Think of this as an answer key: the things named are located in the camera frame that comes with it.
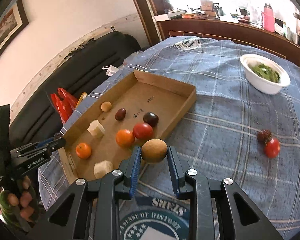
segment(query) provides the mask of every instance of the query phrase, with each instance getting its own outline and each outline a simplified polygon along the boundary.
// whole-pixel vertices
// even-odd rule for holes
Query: beige wall
[[[0,57],[0,105],[13,104],[30,80],[59,52],[85,34],[136,14],[132,0],[22,0],[29,25]],[[138,19],[124,29],[140,46],[148,41]]]

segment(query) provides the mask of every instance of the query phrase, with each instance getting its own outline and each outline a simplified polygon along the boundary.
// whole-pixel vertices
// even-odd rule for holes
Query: orange
[[[119,130],[115,136],[115,141],[121,147],[130,147],[134,143],[134,135],[128,129]]]
[[[91,156],[91,147],[87,143],[79,143],[75,148],[77,156],[81,159],[87,159]]]

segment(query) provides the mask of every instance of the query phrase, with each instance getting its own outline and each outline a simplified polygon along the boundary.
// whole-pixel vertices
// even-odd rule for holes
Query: framed painting
[[[0,21],[0,55],[28,23],[22,0],[18,0]]]

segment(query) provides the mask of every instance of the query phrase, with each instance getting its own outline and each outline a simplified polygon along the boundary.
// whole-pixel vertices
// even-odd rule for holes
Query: black leather sofa
[[[10,125],[11,148],[52,137],[62,122],[49,101],[59,87],[79,98],[90,93],[108,76],[103,66],[119,67],[125,58],[140,50],[137,40],[121,32],[111,32],[88,42],[75,51],[48,79],[41,84]]]

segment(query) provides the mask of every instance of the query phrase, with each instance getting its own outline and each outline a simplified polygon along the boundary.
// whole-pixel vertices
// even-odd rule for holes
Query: pink thermos
[[[274,33],[274,13],[270,3],[266,3],[265,7],[263,8],[262,14],[262,26],[265,30]]]

